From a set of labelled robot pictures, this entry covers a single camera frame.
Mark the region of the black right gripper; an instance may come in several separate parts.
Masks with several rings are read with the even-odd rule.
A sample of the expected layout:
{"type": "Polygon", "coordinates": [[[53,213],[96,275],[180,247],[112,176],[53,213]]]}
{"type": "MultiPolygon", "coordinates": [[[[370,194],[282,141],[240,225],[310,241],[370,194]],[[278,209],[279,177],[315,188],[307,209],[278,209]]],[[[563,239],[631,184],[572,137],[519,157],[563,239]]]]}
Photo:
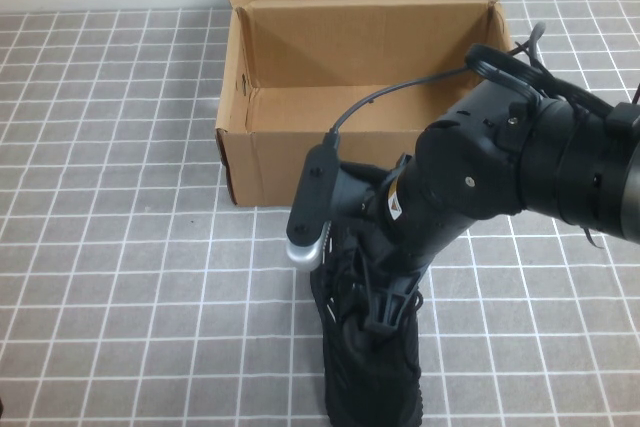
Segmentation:
{"type": "Polygon", "coordinates": [[[375,269],[367,268],[367,330],[391,335],[415,305],[429,265],[473,220],[446,206],[406,154],[377,187],[372,212],[375,269]]]}

